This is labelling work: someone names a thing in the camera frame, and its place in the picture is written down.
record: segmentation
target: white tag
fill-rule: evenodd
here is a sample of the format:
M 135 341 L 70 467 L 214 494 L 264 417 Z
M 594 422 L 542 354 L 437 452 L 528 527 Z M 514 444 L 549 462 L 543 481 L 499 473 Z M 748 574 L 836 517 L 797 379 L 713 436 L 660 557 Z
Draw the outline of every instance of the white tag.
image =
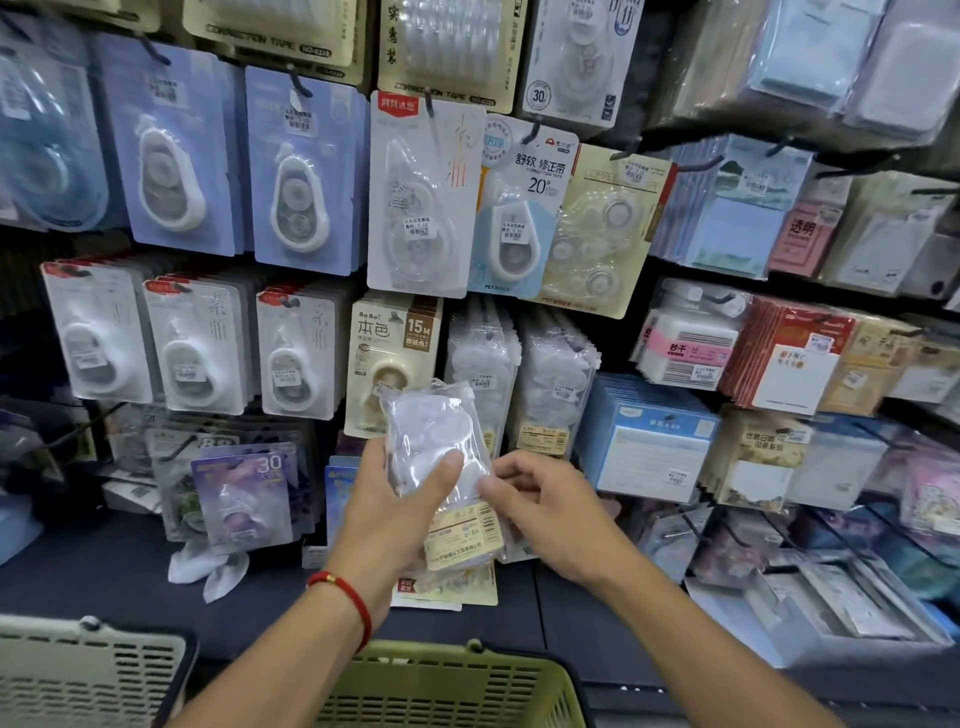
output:
M 274 369 L 271 374 L 277 387 L 299 387 L 303 384 L 299 369 Z
M 740 182 L 736 184 L 736 188 L 746 195 L 763 197 L 767 194 L 771 179 L 770 174 L 766 172 L 744 172 L 740 175 Z
M 811 352 L 830 353 L 830 349 L 833 348 L 833 339 L 819 333 L 811 333 L 810 338 L 806 340 L 806 348 Z
M 823 225 L 825 228 L 836 228 L 841 215 L 843 215 L 842 209 L 823 206 L 817 210 L 816 223 L 817 225 Z
M 856 370 L 850 370 L 847 372 L 847 375 L 843 377 L 843 381 L 840 383 L 848 389 L 853 389 L 855 391 L 862 387 L 865 381 L 867 381 L 867 375 Z
M 0 109 L 4 116 L 30 121 L 30 98 L 20 81 L 20 72 L 11 62 L 0 60 Z
M 154 101 L 158 104 L 175 109 L 187 109 L 186 89 L 180 86 L 180 82 L 148 74 L 147 85 L 154 96 Z
M 283 128 L 287 133 L 297 136 L 316 136 L 317 126 L 313 121 L 313 114 L 309 111 L 287 107 L 283 112 Z
M 175 364 L 174 379 L 177 381 L 206 381 L 206 369 L 201 364 Z
M 470 387 L 474 390 L 496 388 L 496 375 L 473 375 L 470 377 Z
M 437 237 L 437 224 L 428 216 L 403 219 L 403 239 L 407 241 L 428 240 Z
M 947 533 L 950 536 L 960 536 L 960 519 L 952 519 L 950 516 L 934 516 L 931 521 L 934 531 Z
M 723 373 L 723 367 L 709 367 L 706 364 L 695 364 L 693 373 L 690 375 L 690 381 L 698 383 L 713 384 L 720 380 Z
M 500 223 L 500 243 L 530 245 L 530 230 L 527 224 L 510 220 Z
M 573 391 L 573 388 L 564 386 L 562 384 L 558 384 L 553 388 L 553 396 L 557 400 L 563 400 L 563 401 L 577 400 L 577 393 Z
M 73 363 L 77 365 L 77 369 L 94 369 L 96 367 L 106 367 L 107 358 L 99 349 L 88 349 L 74 352 Z

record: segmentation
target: plastic wrap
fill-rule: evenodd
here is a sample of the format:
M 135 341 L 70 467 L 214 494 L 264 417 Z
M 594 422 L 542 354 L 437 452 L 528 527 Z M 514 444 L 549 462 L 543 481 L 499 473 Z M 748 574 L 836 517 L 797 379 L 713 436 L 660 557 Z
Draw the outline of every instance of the plastic wrap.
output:
M 380 387 L 379 396 L 387 419 L 387 476 L 398 495 L 416 491 L 451 449 L 464 455 L 460 478 L 423 544 L 418 578 L 443 580 L 506 558 L 500 519 L 477 492 L 477 481 L 493 469 L 469 384 L 435 381 L 404 392 Z

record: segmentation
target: red string bracelet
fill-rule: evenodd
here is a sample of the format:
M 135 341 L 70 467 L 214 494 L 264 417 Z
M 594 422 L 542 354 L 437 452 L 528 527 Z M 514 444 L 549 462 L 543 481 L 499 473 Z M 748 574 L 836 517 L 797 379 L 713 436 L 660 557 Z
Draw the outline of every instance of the red string bracelet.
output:
M 357 608 L 357 612 L 360 614 L 360 621 L 363 622 L 363 640 L 360 642 L 360 646 L 357 647 L 357 652 L 362 650 L 367 646 L 367 643 L 370 641 L 370 637 L 373 633 L 373 620 L 370 617 L 370 610 L 367 609 L 367 605 L 364 603 L 363 597 L 357 593 L 357 591 L 351 587 L 346 581 L 344 581 L 339 576 L 334 576 L 329 571 L 317 571 L 313 576 L 307 579 L 307 587 L 312 587 L 314 584 L 319 582 L 326 582 L 327 584 L 333 584 L 335 587 L 339 587 L 340 591 L 347 595 L 350 601 L 353 602 L 353 606 Z

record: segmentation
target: left hand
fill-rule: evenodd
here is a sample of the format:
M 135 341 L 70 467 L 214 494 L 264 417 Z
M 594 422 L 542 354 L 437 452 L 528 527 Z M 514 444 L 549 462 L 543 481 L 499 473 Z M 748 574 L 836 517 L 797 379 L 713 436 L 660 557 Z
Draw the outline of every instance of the left hand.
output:
M 415 493 L 398 497 L 387 482 L 383 438 L 369 440 L 326 569 L 363 597 L 373 628 L 387 618 L 396 581 L 420 557 L 437 509 L 457 484 L 464 455 L 450 450 Z

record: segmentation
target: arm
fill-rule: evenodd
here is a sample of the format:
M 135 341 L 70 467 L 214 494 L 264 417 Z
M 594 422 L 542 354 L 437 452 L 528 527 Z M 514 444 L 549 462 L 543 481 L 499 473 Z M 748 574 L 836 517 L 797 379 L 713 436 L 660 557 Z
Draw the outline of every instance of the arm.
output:
M 387 617 L 393 587 L 417 560 L 463 462 L 460 451 L 448 452 L 415 493 L 398 498 L 387 482 L 383 440 L 367 443 L 326 567 L 360 594 L 374 629 Z M 171 728 L 313 725 L 362 639 L 353 602 L 332 584 L 316 584 L 194 698 Z
M 481 494 L 560 575 L 606 602 L 643 644 L 693 725 L 833 728 L 830 711 L 714 622 L 636 550 L 573 466 L 517 451 Z

